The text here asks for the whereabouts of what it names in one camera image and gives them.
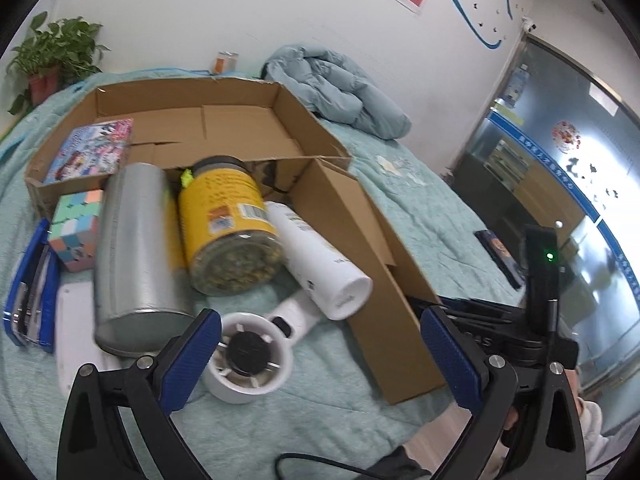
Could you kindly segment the person right hand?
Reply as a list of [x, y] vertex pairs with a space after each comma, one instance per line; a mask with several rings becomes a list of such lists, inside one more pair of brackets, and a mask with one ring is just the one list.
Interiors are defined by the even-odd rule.
[[[608, 443], [608, 439], [601, 434], [603, 416], [600, 406], [597, 403], [586, 401], [579, 395], [579, 374], [576, 370], [565, 369], [565, 375], [570, 384], [570, 391], [574, 398], [574, 404], [582, 430], [582, 442], [584, 442], [586, 465], [590, 469], [597, 465], [598, 457]], [[503, 432], [512, 430], [520, 418], [522, 408], [510, 408]], [[502, 442], [498, 442], [492, 452], [491, 458], [496, 458], [498, 464], [506, 458], [508, 447]]]

